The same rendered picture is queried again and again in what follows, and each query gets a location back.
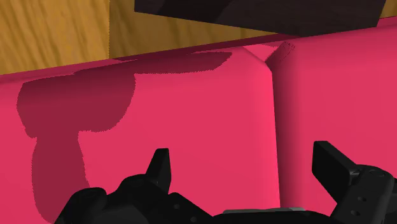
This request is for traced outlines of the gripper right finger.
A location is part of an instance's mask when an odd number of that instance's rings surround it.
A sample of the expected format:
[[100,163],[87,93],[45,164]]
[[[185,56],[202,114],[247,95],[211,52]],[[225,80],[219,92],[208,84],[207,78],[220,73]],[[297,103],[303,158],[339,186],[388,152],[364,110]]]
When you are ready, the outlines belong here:
[[371,165],[358,165],[328,141],[313,145],[312,173],[337,203],[337,224],[397,224],[397,178]]

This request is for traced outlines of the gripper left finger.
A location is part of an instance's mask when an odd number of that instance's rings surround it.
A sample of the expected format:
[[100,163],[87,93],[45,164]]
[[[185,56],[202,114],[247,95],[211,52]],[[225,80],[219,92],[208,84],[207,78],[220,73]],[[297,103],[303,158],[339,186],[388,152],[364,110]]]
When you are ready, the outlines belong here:
[[157,149],[147,171],[125,178],[108,194],[99,187],[74,193],[54,224],[213,224],[212,216],[179,193],[169,193],[167,148]]

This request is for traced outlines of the pink sofa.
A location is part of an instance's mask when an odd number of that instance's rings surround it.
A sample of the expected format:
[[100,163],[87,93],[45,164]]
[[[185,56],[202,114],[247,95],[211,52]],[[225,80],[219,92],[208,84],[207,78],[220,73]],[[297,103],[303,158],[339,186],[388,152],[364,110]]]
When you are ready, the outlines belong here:
[[397,17],[0,75],[0,224],[53,224],[84,188],[110,194],[168,149],[168,191],[205,212],[335,200],[328,141],[397,180]]

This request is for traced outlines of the dark robot stand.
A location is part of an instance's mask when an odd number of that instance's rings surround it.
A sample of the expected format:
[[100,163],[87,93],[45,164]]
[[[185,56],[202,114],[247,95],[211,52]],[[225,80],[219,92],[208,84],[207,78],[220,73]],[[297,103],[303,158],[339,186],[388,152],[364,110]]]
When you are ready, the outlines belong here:
[[375,27],[386,0],[135,0],[139,13],[291,36]]

